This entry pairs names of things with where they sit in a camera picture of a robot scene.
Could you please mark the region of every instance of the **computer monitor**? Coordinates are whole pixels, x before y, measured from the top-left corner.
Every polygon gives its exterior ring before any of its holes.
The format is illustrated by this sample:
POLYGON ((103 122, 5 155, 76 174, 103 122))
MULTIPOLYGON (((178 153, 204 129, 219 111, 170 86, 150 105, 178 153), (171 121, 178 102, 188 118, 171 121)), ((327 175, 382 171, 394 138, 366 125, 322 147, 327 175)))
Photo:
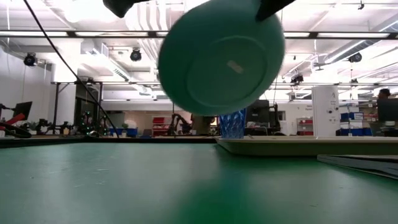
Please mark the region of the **computer monitor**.
POLYGON ((29 117, 31 107, 32 107, 32 102, 18 103, 15 106, 13 117, 22 113, 23 115, 25 115, 25 118, 22 119, 21 121, 26 121, 29 117))
POLYGON ((398 121, 398 99, 378 99, 379 121, 398 121))
POLYGON ((246 110, 246 123, 269 123, 269 101, 256 100, 252 105, 248 106, 246 110))

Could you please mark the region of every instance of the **fluorescent light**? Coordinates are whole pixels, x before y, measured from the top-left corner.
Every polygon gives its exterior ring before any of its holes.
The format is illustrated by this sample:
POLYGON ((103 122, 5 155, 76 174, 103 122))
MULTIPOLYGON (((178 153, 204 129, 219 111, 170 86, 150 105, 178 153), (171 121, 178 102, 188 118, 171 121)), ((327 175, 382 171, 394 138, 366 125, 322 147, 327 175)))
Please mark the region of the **fluorescent light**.
POLYGON ((127 100, 102 100, 102 101, 127 101, 127 100))
POLYGON ((165 37, 165 36, 167 36, 167 34, 168 34, 169 32, 158 32, 157 33, 157 35, 159 36, 159 37, 165 37))
MULTIPOLYGON (((59 31, 47 31, 46 33, 49 37, 68 36, 66 32, 59 32, 59 31)), ((15 37, 21 37, 21 36, 44 37, 42 31, 0 31, 0 35, 12 35, 15 37)))
POLYGON ((329 38, 385 38, 389 33, 319 33, 318 37, 329 37, 329 38))
POLYGON ((104 85, 129 85, 129 82, 103 82, 104 85))
POLYGON ((131 84, 140 84, 140 85, 160 85, 160 82, 131 82, 131 84))
POLYGON ((78 37, 148 37, 148 32, 75 32, 78 37))
POLYGON ((285 37, 308 37, 309 32, 284 32, 285 37))

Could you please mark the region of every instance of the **blue box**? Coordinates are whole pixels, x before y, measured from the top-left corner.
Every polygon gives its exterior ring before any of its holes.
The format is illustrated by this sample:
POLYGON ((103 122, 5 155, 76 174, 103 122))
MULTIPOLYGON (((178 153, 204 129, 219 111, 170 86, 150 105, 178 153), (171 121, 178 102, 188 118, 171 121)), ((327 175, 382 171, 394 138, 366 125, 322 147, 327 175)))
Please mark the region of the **blue box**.
POLYGON ((363 120, 363 112, 350 112, 350 113, 342 113, 341 120, 347 121, 349 119, 355 121, 362 121, 363 120))
MULTIPOLYGON (((119 135, 122 135, 123 130, 127 131, 127 136, 129 136, 129 137, 136 137, 138 134, 138 128, 127 128, 127 129, 116 128, 116 131, 118 132, 119 135)), ((110 128, 109 132, 111 133, 111 136, 112 136, 114 133, 113 128, 110 128)))
POLYGON ((341 128, 340 131, 341 131, 341 136, 348 136, 349 132, 351 132, 353 136, 364 136, 363 128, 355 128, 351 130, 341 128))
POLYGON ((363 135, 364 136, 373 136, 372 130, 370 128, 363 128, 363 135))

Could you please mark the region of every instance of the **book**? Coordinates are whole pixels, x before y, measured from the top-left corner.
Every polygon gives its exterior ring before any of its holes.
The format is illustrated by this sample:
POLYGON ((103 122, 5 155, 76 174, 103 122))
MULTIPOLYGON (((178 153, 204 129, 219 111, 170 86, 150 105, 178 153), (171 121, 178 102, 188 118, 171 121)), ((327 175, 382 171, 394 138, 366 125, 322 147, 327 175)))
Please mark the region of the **book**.
POLYGON ((318 155, 318 161, 398 179, 398 156, 318 155))

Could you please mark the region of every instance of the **desk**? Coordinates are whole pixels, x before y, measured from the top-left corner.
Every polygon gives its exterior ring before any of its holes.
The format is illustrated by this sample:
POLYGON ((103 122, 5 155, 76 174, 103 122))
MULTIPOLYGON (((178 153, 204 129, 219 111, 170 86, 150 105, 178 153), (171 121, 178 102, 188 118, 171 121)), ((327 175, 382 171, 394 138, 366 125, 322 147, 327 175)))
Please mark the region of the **desk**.
POLYGON ((0 149, 0 223, 398 220, 397 181, 314 157, 239 157, 215 143, 101 141, 0 149))

